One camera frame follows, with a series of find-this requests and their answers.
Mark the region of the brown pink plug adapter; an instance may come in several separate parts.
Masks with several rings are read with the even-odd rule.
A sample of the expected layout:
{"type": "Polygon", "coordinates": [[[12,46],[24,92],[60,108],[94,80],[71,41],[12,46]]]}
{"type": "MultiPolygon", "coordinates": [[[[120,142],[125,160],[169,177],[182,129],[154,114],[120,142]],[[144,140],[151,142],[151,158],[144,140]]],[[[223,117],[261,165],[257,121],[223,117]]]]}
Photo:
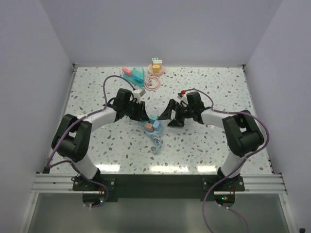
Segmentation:
{"type": "Polygon", "coordinates": [[[146,123],[146,124],[144,125],[144,128],[145,128],[145,130],[148,131],[148,132],[153,132],[153,131],[154,131],[153,125],[152,125],[151,123],[146,123]]]}

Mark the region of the yellow plug adapter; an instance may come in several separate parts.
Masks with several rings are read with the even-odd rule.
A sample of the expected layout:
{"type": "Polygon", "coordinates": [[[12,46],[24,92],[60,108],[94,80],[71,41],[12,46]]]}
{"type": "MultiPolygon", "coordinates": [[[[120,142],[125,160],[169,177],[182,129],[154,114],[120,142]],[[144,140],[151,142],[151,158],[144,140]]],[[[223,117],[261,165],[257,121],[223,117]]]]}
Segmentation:
{"type": "Polygon", "coordinates": [[[159,65],[153,65],[152,70],[154,74],[157,74],[160,72],[161,67],[159,65]]]}

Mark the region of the white plug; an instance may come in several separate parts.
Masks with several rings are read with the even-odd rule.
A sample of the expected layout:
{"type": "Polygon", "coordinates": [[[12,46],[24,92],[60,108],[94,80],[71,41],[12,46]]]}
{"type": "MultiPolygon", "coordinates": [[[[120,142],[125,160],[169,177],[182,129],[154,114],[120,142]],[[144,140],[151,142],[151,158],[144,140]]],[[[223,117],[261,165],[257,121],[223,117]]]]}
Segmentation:
{"type": "Polygon", "coordinates": [[[162,65],[162,60],[155,60],[154,64],[161,66],[162,65]]]}

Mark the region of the pink round power socket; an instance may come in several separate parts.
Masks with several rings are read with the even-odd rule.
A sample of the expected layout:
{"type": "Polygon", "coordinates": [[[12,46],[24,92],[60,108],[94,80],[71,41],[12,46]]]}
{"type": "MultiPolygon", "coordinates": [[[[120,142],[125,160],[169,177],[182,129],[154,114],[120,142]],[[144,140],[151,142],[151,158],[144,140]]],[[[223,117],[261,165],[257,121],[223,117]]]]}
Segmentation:
{"type": "Polygon", "coordinates": [[[164,66],[149,64],[147,70],[150,75],[160,77],[164,73],[164,66]]]}

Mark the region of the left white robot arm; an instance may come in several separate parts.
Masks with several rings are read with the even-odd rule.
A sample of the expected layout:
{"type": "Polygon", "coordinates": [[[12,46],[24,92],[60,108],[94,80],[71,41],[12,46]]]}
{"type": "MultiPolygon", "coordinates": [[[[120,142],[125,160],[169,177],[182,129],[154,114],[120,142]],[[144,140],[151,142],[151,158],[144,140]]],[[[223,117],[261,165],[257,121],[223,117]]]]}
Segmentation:
{"type": "Polygon", "coordinates": [[[52,140],[52,154],[47,166],[55,153],[67,158],[66,162],[84,176],[84,186],[96,190],[101,184],[100,170],[92,163],[87,155],[91,133],[98,128],[114,123],[124,116],[135,121],[147,121],[145,102],[141,97],[144,89],[127,90],[121,88],[117,95],[109,100],[102,109],[88,113],[85,116],[63,116],[56,134],[52,140]]]}

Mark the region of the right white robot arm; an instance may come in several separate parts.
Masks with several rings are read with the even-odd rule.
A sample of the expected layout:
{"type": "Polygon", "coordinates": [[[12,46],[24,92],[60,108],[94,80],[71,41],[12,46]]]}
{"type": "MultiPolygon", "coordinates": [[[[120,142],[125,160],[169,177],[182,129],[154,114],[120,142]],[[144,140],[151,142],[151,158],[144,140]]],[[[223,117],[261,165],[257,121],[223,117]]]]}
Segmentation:
{"type": "Polygon", "coordinates": [[[241,167],[248,155],[253,155],[264,144],[264,136],[257,123],[259,120],[249,111],[225,112],[214,109],[214,104],[206,107],[201,99],[202,91],[183,90],[178,93],[179,101],[170,99],[159,120],[171,121],[169,127],[183,127],[185,119],[221,128],[229,147],[229,154],[224,164],[218,168],[216,184],[219,189],[227,191],[234,184],[233,178],[241,173],[241,167]]]}

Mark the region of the light blue plug adapter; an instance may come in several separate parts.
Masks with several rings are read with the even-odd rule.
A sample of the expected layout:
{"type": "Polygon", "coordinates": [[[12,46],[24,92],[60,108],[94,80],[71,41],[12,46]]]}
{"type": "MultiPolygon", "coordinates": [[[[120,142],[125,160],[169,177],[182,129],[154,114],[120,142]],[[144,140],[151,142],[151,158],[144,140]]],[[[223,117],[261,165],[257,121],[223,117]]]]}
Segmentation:
{"type": "Polygon", "coordinates": [[[162,127],[162,126],[161,126],[160,121],[158,121],[158,120],[154,121],[154,123],[153,123],[153,129],[154,129],[155,131],[160,131],[161,127],[162,127]]]}

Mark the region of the teal plug adapter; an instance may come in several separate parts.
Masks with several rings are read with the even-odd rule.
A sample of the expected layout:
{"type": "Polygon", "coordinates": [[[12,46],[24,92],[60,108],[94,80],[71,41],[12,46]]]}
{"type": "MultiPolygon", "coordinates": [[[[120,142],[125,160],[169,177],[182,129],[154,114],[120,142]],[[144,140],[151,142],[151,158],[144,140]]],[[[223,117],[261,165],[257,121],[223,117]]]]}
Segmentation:
{"type": "Polygon", "coordinates": [[[150,116],[149,116],[149,121],[150,121],[150,122],[154,122],[154,121],[156,121],[157,119],[158,119],[157,115],[150,115],[150,116]]]}

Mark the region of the blue round power socket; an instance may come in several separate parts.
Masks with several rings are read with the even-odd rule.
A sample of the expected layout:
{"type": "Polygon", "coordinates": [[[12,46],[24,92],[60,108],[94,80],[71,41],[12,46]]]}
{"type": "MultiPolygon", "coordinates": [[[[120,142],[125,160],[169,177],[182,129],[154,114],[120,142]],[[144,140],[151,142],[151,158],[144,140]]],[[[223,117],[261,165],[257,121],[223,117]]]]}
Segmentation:
{"type": "Polygon", "coordinates": [[[162,126],[161,129],[160,129],[160,131],[155,131],[155,130],[154,130],[153,132],[148,132],[148,131],[146,131],[145,128],[144,128],[144,132],[145,132],[147,135],[161,135],[162,132],[163,132],[163,129],[164,129],[164,127],[162,126]]]}

